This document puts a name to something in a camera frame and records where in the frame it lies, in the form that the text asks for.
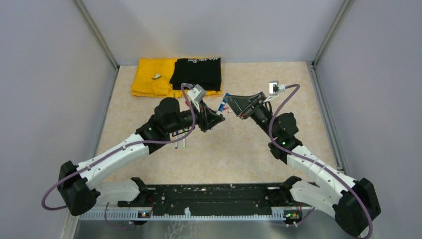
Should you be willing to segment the white blue-ended marker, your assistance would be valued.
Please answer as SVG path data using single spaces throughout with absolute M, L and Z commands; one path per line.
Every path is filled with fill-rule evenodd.
M 178 147 L 179 147 L 179 141 L 178 141 L 178 139 L 179 139 L 179 132 L 177 131 L 177 132 L 175 132 L 175 140 L 176 140 L 176 142 L 175 142 L 175 149 L 178 149 Z

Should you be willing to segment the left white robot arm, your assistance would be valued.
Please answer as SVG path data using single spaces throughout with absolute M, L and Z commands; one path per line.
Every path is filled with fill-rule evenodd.
M 71 215 L 79 216 L 99 204 L 145 205 L 149 192 L 141 179 L 121 183 L 105 183 L 104 179 L 132 161 L 176 143 L 171 139 L 176 132 L 184 129 L 191 132 L 196 127 L 206 132 L 225 120 L 223 106 L 214 110 L 202 100 L 190 100 L 187 105 L 189 108 L 181 111 L 178 100 L 164 98 L 148 122 L 122 143 L 78 164 L 72 161 L 62 164 L 56 188 Z

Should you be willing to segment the blue cylindrical cap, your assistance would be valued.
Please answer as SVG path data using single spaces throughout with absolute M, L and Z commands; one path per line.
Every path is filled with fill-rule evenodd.
M 226 94 L 225 94 L 225 96 L 224 96 L 223 101 L 224 101 L 225 103 L 227 103 L 227 102 L 228 102 L 228 100 L 229 100 L 229 98 L 230 98 L 230 96 L 231 96 L 231 94 L 230 94 L 230 93 L 226 93 Z

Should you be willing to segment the large white blue marker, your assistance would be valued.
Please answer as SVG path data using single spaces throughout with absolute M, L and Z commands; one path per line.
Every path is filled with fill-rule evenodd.
M 223 110 L 224 110 L 225 105 L 226 105 L 226 102 L 222 101 L 222 102 L 221 102 L 221 104 L 219 105 L 218 110 L 216 111 L 216 113 L 217 113 L 218 115 L 222 114 L 222 112 L 223 112 Z

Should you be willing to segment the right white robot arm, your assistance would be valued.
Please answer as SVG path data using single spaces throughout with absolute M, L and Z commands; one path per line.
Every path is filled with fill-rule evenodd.
M 365 230 L 369 238 L 373 220 L 381 208 L 375 187 L 366 178 L 354 179 L 319 159 L 295 137 L 299 131 L 292 112 L 274 113 L 265 106 L 266 96 L 226 95 L 225 101 L 242 120 L 251 118 L 271 139 L 272 155 L 312 180 L 290 177 L 280 192 L 286 205 L 305 203 L 333 217 L 349 235 L 358 237 Z

